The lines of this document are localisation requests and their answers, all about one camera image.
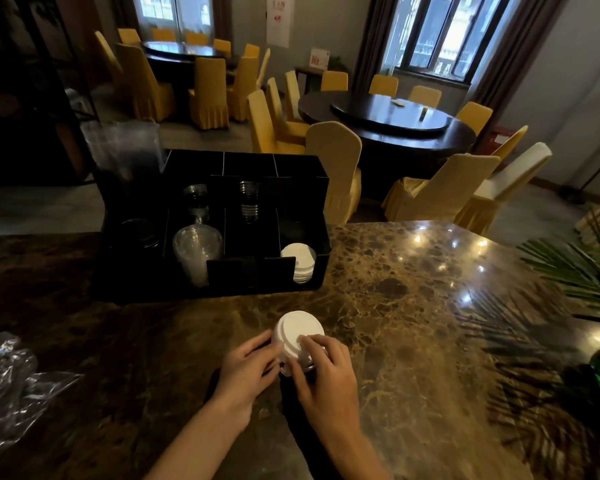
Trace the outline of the person's left hand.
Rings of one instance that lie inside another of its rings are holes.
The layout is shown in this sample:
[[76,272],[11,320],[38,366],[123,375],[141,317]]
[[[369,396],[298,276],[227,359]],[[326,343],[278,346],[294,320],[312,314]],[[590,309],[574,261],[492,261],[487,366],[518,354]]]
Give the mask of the person's left hand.
[[279,359],[281,344],[272,343],[272,330],[248,339],[226,355],[211,402],[221,415],[244,430],[253,404],[269,386],[261,386],[265,366]]

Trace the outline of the person's right hand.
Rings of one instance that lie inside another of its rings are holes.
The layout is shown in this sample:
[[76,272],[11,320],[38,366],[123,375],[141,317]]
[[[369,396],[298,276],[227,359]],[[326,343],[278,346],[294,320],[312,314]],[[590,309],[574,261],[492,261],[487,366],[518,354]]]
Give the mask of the person's right hand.
[[360,418],[358,385],[349,348],[324,335],[300,336],[299,342],[315,366],[315,383],[308,383],[308,395],[297,395],[311,426],[320,419]]

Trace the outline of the white cup lid stack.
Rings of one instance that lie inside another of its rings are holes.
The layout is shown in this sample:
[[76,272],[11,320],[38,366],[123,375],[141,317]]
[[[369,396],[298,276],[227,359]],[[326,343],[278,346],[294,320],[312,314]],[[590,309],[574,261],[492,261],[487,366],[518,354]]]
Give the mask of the white cup lid stack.
[[283,315],[277,322],[271,339],[272,343],[280,343],[282,346],[279,355],[281,374],[286,378],[292,377],[290,359],[295,359],[304,373],[311,371],[315,367],[312,357],[300,344],[299,337],[324,334],[321,323],[310,313],[292,311]]

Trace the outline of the person's left forearm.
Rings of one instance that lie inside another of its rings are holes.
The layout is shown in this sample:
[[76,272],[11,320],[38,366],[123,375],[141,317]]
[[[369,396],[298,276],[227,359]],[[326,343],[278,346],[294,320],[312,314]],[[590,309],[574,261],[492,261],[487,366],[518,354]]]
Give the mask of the person's left forearm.
[[169,444],[143,480],[212,480],[248,426],[253,402],[209,400]]

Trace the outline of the person's right forearm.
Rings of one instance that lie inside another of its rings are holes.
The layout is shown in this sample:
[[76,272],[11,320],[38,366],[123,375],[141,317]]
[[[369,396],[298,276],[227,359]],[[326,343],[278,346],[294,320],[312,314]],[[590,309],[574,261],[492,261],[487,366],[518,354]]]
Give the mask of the person's right forearm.
[[312,427],[344,480],[393,480],[363,434],[359,417],[320,419]]

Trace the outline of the black flat sleeve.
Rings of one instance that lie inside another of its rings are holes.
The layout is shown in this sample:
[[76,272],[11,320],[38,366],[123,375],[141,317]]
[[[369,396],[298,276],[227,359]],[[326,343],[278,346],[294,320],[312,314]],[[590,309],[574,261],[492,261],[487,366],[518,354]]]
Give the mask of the black flat sleeve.
[[281,412],[301,450],[313,480],[344,480],[306,418],[292,378],[279,373]]

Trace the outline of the white lids in organizer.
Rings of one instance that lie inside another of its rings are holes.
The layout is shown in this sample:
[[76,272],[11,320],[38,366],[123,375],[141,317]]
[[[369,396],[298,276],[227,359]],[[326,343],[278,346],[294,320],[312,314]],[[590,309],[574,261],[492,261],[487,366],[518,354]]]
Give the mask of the white lids in organizer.
[[294,282],[304,284],[312,278],[317,256],[309,245],[301,242],[291,243],[281,250],[280,256],[295,258]]

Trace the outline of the black cup organizer box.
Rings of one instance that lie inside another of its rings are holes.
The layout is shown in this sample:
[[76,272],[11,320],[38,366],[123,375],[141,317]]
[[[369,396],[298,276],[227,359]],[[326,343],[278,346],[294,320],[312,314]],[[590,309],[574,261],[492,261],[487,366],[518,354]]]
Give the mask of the black cup organizer box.
[[[91,293],[118,305],[180,299],[240,296],[315,290],[326,274],[331,245],[324,201],[329,178],[308,155],[170,150],[160,175],[126,182],[96,170],[105,204],[101,245]],[[246,223],[240,213],[239,183],[258,182],[259,218]],[[183,190],[207,185],[208,225],[224,240],[224,256],[208,261],[209,285],[193,286],[177,260],[173,238],[194,224]],[[151,220],[160,240],[156,249],[126,250],[116,238],[120,224],[131,218]],[[317,258],[312,278],[294,282],[295,258],[281,250],[301,242]]]

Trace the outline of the stack of clear plastic cups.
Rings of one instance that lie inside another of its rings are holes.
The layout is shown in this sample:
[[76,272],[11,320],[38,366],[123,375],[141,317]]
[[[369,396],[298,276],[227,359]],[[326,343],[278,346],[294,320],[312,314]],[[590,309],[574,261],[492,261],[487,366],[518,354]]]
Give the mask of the stack of clear plastic cups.
[[224,240],[218,229],[194,224],[175,233],[173,250],[193,286],[202,288],[209,285],[208,261],[224,256]]

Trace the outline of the stack of clear lids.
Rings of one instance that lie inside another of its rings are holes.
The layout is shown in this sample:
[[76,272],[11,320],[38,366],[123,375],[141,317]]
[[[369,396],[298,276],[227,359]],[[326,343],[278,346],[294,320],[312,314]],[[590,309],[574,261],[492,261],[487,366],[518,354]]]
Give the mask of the stack of clear lids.
[[246,223],[255,223],[259,218],[260,184],[243,180],[239,183],[240,213]]
[[193,184],[183,190],[185,206],[196,224],[205,224],[209,219],[207,185]]

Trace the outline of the clear dome lid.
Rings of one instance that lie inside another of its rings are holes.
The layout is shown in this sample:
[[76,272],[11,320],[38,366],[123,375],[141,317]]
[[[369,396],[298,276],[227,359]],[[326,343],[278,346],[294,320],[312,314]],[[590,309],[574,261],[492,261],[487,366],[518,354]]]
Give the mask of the clear dome lid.
[[120,248],[140,251],[156,249],[160,240],[151,220],[131,218],[120,224],[116,243]]

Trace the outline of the group of yellow covered chairs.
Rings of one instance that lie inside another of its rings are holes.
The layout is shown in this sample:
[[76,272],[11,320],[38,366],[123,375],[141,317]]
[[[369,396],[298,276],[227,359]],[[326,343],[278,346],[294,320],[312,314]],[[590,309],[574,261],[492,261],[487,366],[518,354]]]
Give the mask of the group of yellow covered chairs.
[[[469,102],[455,117],[478,136],[492,113],[488,107]],[[325,218],[330,224],[348,222],[361,197],[361,139],[337,121],[313,125],[286,121],[274,78],[267,82],[267,91],[258,89],[248,96],[247,114],[254,153],[319,159],[329,178]],[[453,221],[504,155],[504,146],[490,155],[455,154],[431,179],[396,181],[384,200],[385,217],[389,221]]]
[[[144,54],[143,41],[135,30],[120,29],[119,35],[121,43],[112,49],[104,35],[95,31],[114,95],[130,104],[136,119],[151,118],[158,123],[173,118],[189,119],[201,130],[228,128],[230,120],[243,122],[248,119],[247,98],[262,88],[271,58],[270,48],[260,56],[258,46],[247,44],[243,55],[234,58],[228,41],[215,39],[212,46],[190,44],[194,38],[198,42],[205,41],[206,35],[188,32],[187,41],[183,43],[222,51],[232,58],[235,67],[226,69],[222,59],[198,59],[194,88],[184,95],[175,93],[171,84],[156,79]],[[178,42],[174,34],[170,39],[151,41]]]

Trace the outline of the dark round dining table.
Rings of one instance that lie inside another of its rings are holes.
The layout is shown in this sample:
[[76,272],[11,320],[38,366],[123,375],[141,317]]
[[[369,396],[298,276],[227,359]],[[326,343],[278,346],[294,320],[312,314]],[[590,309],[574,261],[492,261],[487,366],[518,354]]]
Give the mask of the dark round dining table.
[[156,79],[171,84],[175,93],[184,95],[194,88],[198,59],[222,59],[226,69],[235,67],[231,57],[213,47],[171,41],[144,41],[142,47]]
[[392,185],[404,177],[431,179],[450,156],[469,153],[476,141],[475,131],[454,116],[449,128],[437,135],[395,136],[362,129],[331,112],[329,104],[342,93],[363,92],[314,91],[300,97],[298,111],[308,124],[337,121],[361,139],[358,167],[364,198],[383,201]]

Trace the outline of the crumpled clear plastic bag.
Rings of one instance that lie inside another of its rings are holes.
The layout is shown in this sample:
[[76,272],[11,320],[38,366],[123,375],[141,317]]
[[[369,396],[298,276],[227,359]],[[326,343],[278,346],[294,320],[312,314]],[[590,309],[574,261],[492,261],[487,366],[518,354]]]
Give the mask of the crumpled clear plastic bag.
[[21,339],[0,332],[0,455],[19,442],[52,400],[82,379],[65,371],[37,372],[37,357]]

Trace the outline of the tall clear plastic bag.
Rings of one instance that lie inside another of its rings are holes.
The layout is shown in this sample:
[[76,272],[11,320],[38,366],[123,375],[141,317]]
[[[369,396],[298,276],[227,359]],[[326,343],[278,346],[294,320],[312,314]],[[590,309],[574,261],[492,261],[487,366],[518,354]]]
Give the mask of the tall clear plastic bag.
[[99,170],[112,172],[126,182],[163,172],[166,158],[160,125],[153,119],[85,121],[80,129]]

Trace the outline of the dark round turntable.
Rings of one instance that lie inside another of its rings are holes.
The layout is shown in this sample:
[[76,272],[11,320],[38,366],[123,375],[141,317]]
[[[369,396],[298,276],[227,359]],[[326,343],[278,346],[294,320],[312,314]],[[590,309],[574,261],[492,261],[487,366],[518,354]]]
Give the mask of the dark round turntable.
[[395,136],[442,134],[454,120],[426,105],[403,99],[407,105],[398,107],[391,99],[384,95],[342,93],[334,96],[329,108],[334,115],[357,127]]

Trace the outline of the dark side table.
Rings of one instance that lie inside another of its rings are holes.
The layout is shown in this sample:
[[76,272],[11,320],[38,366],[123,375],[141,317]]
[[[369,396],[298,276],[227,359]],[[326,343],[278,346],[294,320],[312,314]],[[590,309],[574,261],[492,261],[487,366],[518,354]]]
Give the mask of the dark side table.
[[321,91],[348,91],[349,75],[347,72],[323,70],[311,66],[295,66],[296,77],[305,76],[304,95],[312,88],[312,81],[320,79]]

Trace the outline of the green palm plant leaves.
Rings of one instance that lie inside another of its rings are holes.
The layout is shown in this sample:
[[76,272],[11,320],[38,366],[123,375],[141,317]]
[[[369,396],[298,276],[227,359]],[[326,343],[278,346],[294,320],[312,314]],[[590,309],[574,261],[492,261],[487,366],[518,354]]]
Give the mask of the green palm plant leaves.
[[574,317],[600,322],[600,209],[584,220],[585,233],[578,242],[538,238],[518,249],[524,263],[581,305]]

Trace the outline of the red box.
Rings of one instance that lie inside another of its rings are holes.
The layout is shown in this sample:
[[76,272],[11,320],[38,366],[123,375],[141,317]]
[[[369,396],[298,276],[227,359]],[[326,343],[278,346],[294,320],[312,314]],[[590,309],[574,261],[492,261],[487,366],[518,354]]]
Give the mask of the red box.
[[516,131],[501,127],[495,127],[483,136],[480,144],[475,149],[477,155],[490,155],[497,151]]

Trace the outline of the dark brown curtain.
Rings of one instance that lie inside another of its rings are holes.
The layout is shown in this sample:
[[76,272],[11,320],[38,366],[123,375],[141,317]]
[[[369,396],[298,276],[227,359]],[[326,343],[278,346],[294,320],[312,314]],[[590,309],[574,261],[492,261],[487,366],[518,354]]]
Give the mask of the dark brown curtain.
[[370,0],[351,89],[368,92],[373,77],[381,71],[384,53],[400,0]]
[[505,9],[504,27],[488,45],[487,58],[466,98],[493,111],[474,149],[486,141],[503,115],[568,1],[511,0]]

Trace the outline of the dark wooden shelf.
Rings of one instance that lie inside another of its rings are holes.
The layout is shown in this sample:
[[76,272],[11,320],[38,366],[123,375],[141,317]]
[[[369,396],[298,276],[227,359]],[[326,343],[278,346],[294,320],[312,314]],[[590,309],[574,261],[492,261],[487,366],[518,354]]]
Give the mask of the dark wooden shelf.
[[57,0],[0,0],[0,187],[81,186],[99,121]]

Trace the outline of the small bright window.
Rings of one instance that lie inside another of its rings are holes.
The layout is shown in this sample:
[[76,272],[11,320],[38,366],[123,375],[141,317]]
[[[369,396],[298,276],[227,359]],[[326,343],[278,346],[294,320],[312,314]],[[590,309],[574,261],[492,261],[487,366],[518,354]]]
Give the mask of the small bright window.
[[152,28],[170,29],[176,39],[186,31],[211,37],[214,33],[212,0],[133,0],[142,37],[153,39]]

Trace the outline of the large dark framed window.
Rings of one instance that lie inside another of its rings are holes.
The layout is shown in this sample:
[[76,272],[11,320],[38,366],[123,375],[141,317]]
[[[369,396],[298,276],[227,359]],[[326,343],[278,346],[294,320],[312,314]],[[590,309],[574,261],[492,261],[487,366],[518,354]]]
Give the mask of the large dark framed window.
[[397,0],[381,71],[468,84],[511,0]]

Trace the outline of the white wall poster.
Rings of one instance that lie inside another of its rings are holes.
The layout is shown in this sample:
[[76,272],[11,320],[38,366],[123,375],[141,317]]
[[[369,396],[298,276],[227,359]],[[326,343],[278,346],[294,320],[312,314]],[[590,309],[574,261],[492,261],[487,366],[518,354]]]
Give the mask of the white wall poster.
[[266,43],[289,48],[295,0],[266,0]]

